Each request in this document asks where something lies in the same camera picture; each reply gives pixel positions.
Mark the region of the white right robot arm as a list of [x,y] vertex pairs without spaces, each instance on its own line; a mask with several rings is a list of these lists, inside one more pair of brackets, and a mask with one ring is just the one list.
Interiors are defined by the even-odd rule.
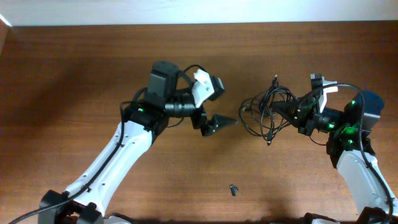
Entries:
[[397,223],[397,199],[381,174],[369,138],[384,101],[374,92],[359,91],[339,111],[326,107],[326,94],[335,90],[313,90],[296,100],[277,101],[272,109],[300,134],[329,135],[326,153],[353,196],[358,223]]

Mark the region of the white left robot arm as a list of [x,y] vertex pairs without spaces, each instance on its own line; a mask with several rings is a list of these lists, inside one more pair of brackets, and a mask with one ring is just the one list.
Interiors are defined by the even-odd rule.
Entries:
[[220,78],[202,67],[190,79],[171,62],[155,62],[149,84],[132,101],[121,103],[114,136],[82,175],[62,193],[49,190],[40,201],[39,223],[132,223],[127,216],[105,216],[116,189],[134,163],[169,127],[171,118],[190,118],[202,136],[211,136],[238,120],[215,114],[207,118],[204,102],[224,93]]

